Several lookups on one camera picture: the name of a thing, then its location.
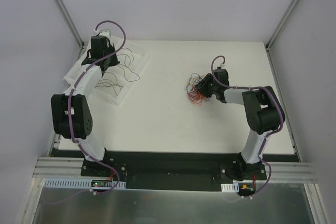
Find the white table surface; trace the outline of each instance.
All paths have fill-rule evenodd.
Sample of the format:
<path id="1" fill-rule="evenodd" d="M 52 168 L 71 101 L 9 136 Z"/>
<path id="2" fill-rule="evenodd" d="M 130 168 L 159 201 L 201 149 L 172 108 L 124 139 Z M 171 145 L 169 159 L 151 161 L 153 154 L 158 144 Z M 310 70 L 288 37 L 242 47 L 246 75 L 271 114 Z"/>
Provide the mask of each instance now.
<path id="1" fill-rule="evenodd" d="M 260 42 L 133 41 L 150 58 L 119 106 L 91 95 L 93 134 L 109 151 L 238 153 L 249 133 L 244 107 L 212 97 L 201 106 L 187 98 L 191 73 L 211 71 L 214 57 L 226 57 L 231 86 L 266 86 L 276 91 L 264 44 Z M 77 150 L 62 139 L 60 150 Z M 265 153 L 293 154 L 286 124 Z"/>

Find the black wire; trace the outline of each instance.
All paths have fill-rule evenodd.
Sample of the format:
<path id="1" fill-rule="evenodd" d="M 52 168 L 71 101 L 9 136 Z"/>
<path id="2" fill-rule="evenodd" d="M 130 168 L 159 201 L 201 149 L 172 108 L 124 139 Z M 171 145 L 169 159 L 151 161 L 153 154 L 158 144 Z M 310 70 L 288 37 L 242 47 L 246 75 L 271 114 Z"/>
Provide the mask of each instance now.
<path id="1" fill-rule="evenodd" d="M 122 88 L 123 86 L 120 86 L 120 85 L 118 85 L 118 84 L 115 84 L 114 82 L 109 83 L 109 82 L 106 81 L 106 80 L 108 80 L 108 79 L 103 79 L 103 80 L 104 80 L 104 81 L 102 82 L 102 80 L 101 80 L 101 81 L 96 85 L 96 87 L 101 87 L 101 88 L 109 88 L 109 87 L 113 87 L 113 90 L 114 90 L 114 92 L 115 92 L 116 95 L 118 95 L 118 94 L 120 93 L 121 88 Z M 115 87 L 119 87 L 120 91 L 119 91 L 118 93 L 117 93 Z"/>
<path id="2" fill-rule="evenodd" d="M 112 72 L 108 72 L 108 71 L 106 71 L 105 73 L 110 73 L 110 74 L 114 75 L 114 77 L 116 78 L 116 83 L 117 83 L 117 85 L 119 85 L 119 83 L 118 83 L 118 78 L 117 78 L 117 76 L 116 76 L 114 73 L 112 73 Z"/>
<path id="3" fill-rule="evenodd" d="M 126 58 L 129 59 L 130 63 L 127 65 L 127 67 L 129 67 L 129 66 L 131 65 L 131 63 L 132 63 L 132 61 L 131 61 L 131 57 L 130 57 L 129 55 L 127 55 L 127 54 L 120 54 L 120 55 L 118 55 L 118 56 L 122 56 L 122 55 L 125 55 L 124 65 L 127 65 L 127 64 L 126 64 Z"/>
<path id="4" fill-rule="evenodd" d="M 128 51 L 131 52 L 132 62 L 133 62 L 133 61 L 134 61 L 133 51 L 132 51 L 131 49 L 129 49 L 128 47 L 123 47 L 122 49 L 126 49 L 126 50 L 128 50 Z"/>
<path id="5" fill-rule="evenodd" d="M 118 86 L 118 87 L 120 88 L 120 90 L 121 90 L 121 88 L 124 87 L 124 86 L 121 86 L 121 85 L 119 85 L 119 84 L 117 84 L 117 83 L 111 81 L 110 79 L 101 79 L 101 80 L 98 82 L 97 86 L 99 86 L 100 84 L 104 84 L 104 83 L 108 83 L 108 84 L 109 84 L 108 86 L 104 86 L 104 87 Z"/>
<path id="6" fill-rule="evenodd" d="M 91 56 L 91 49 L 89 49 L 89 50 L 87 51 L 87 53 L 86 53 L 86 58 L 90 58 L 90 56 Z"/>
<path id="7" fill-rule="evenodd" d="M 139 81 L 139 80 L 140 80 L 140 76 L 139 76 L 137 73 L 133 72 L 129 67 L 127 67 L 127 66 L 125 66 L 125 65 L 123 65 L 123 64 L 118 64 L 117 66 L 118 66 L 119 68 L 121 68 L 121 69 L 124 71 L 124 77 L 125 77 L 125 80 L 126 80 L 126 81 L 128 81 L 128 82 L 135 82 L 135 81 Z M 128 80 L 128 79 L 126 78 L 126 71 L 125 71 L 125 69 L 122 68 L 121 66 L 124 66 L 124 67 L 128 68 L 128 70 L 129 70 L 131 73 L 135 74 L 138 78 L 137 78 L 136 80 L 133 80 L 133 81 Z"/>
<path id="8" fill-rule="evenodd" d="M 188 84 L 186 86 L 186 91 L 187 91 L 187 95 L 189 94 L 194 94 L 196 92 L 195 86 L 200 83 L 203 80 L 203 78 L 198 74 L 198 73 L 192 73 L 188 79 Z M 203 97 L 203 99 L 205 101 L 209 101 L 210 98 L 207 97 Z"/>

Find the clear plastic tray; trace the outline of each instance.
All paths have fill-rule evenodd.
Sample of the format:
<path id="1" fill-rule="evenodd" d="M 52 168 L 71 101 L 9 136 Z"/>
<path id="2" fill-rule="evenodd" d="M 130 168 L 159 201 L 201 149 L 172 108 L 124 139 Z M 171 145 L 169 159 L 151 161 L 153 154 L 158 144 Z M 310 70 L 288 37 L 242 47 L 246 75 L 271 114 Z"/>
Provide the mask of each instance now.
<path id="1" fill-rule="evenodd" d="M 119 48 L 122 43 L 122 39 L 111 36 L 109 30 L 101 31 L 100 35 L 107 36 L 111 43 L 114 43 L 116 49 Z M 72 85 L 81 74 L 81 63 L 90 48 L 91 43 L 89 42 L 83 55 L 64 77 L 70 85 Z M 143 47 L 126 41 L 123 49 L 121 49 L 117 55 L 120 64 L 107 69 L 92 94 L 107 102 L 113 102 L 119 105 L 133 83 L 140 78 L 140 72 L 146 64 L 149 54 Z"/>

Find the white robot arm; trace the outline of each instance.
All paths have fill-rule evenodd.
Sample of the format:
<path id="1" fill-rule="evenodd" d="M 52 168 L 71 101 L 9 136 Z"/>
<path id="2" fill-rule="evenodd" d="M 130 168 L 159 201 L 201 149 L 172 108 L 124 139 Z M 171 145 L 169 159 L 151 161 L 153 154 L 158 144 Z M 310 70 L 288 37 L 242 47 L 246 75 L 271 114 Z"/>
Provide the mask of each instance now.
<path id="1" fill-rule="evenodd" d="M 91 37 L 91 49 L 88 50 L 87 57 L 82 62 L 82 71 L 85 72 L 93 62 L 113 52 L 115 52 L 114 45 L 106 36 Z M 117 56 L 114 55 L 91 67 L 72 94 L 70 113 L 75 141 L 89 154 L 86 156 L 88 161 L 94 161 L 90 156 L 98 161 L 103 160 L 105 149 L 92 133 L 93 120 L 87 104 L 87 97 L 92 93 L 105 71 L 118 63 Z M 63 94 L 54 94 L 51 98 L 54 130 L 67 139 L 71 139 L 67 103 L 72 89 L 73 87 L 70 86 Z"/>
<path id="2" fill-rule="evenodd" d="M 244 106 L 250 132 L 244 149 L 238 154 L 236 165 L 226 172 L 230 178 L 242 181 L 244 177 L 264 169 L 260 160 L 268 141 L 265 137 L 271 131 L 277 130 L 281 123 L 276 106 L 270 100 L 265 89 L 274 98 L 280 109 L 283 122 L 285 114 L 272 87 L 266 86 L 256 90 L 226 88 L 229 87 L 227 71 L 218 67 L 214 70 L 214 75 L 225 87 L 219 85 L 213 75 L 208 73 L 195 88 L 206 98 L 210 98 L 214 94 L 216 99 L 222 103 L 235 103 Z"/>

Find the tangled wires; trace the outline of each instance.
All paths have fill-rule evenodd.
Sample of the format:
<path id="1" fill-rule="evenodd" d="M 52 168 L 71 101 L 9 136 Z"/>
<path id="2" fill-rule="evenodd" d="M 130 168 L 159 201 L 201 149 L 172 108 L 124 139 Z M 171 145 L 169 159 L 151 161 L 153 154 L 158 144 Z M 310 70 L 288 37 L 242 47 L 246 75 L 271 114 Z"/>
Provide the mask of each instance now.
<path id="1" fill-rule="evenodd" d="M 123 75 L 124 75 L 125 81 L 127 81 L 127 82 L 138 81 L 140 79 L 140 76 L 130 69 L 131 63 L 134 62 L 134 56 L 133 56 L 132 50 L 129 49 L 129 48 L 127 48 L 127 47 L 122 48 L 120 51 L 122 51 L 122 50 L 129 51 L 131 53 L 131 56 L 128 55 L 128 54 L 126 54 L 126 53 L 124 53 L 124 54 L 118 54 L 118 58 L 121 59 L 121 57 L 124 57 L 124 59 L 123 59 L 124 61 L 123 61 L 123 64 L 120 63 L 117 66 L 123 70 Z M 136 79 L 135 80 L 129 80 L 129 79 L 127 79 L 125 69 L 129 70 L 132 74 L 136 75 Z M 122 85 L 120 85 L 118 83 L 118 78 L 117 78 L 117 76 L 114 73 L 107 71 L 107 72 L 105 72 L 105 74 L 112 74 L 113 76 L 111 76 L 112 77 L 111 79 L 101 79 L 98 82 L 98 84 L 96 85 L 96 87 L 101 87 L 101 88 L 112 87 L 113 90 L 114 90 L 114 92 L 115 92 L 115 94 L 118 95 L 120 93 L 121 89 L 124 86 L 122 86 Z"/>
<path id="2" fill-rule="evenodd" d="M 186 86 L 187 95 L 189 100 L 196 104 L 201 105 L 202 101 L 208 101 L 209 98 L 204 97 L 196 88 L 195 86 L 199 84 L 203 80 L 203 77 L 201 77 L 198 73 L 192 73 L 190 78 L 188 79 L 188 83 Z"/>

